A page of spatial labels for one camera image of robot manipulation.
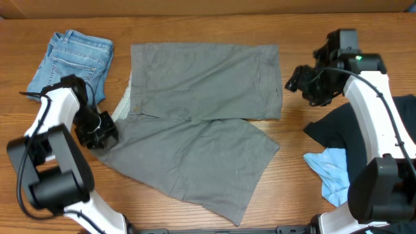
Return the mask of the grey cotton shorts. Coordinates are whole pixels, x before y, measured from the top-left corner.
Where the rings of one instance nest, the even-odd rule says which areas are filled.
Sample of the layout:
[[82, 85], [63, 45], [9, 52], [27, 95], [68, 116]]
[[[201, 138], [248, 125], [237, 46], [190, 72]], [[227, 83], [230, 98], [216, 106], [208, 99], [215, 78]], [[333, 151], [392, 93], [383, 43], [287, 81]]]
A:
[[119, 141], [94, 155], [239, 225], [280, 147], [252, 125], [281, 117], [277, 45], [135, 44], [131, 65]]

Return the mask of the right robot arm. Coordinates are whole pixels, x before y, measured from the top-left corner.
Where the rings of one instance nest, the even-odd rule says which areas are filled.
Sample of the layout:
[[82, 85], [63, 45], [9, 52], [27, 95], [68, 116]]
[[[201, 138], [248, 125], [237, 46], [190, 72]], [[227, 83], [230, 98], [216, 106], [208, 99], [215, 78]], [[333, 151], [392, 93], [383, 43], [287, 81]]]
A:
[[364, 139], [367, 165], [348, 189], [348, 200], [318, 214], [296, 233], [358, 233], [415, 220], [415, 143], [390, 93], [379, 54], [362, 53], [354, 29], [338, 29], [314, 51], [315, 66], [298, 66], [285, 88], [325, 106], [339, 94], [350, 102]]

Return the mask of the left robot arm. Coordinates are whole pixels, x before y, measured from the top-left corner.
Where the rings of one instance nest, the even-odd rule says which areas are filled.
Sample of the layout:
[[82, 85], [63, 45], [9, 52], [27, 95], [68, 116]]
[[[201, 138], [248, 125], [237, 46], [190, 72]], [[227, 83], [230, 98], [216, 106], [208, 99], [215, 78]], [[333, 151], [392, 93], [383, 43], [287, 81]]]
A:
[[[21, 138], [6, 147], [17, 174], [16, 196], [22, 212], [33, 220], [65, 216], [89, 233], [136, 233], [135, 226], [96, 192], [92, 170], [79, 146], [102, 150], [118, 142], [108, 112], [88, 100], [91, 87], [75, 75], [30, 92], [40, 110]], [[50, 215], [36, 216], [24, 200]]]

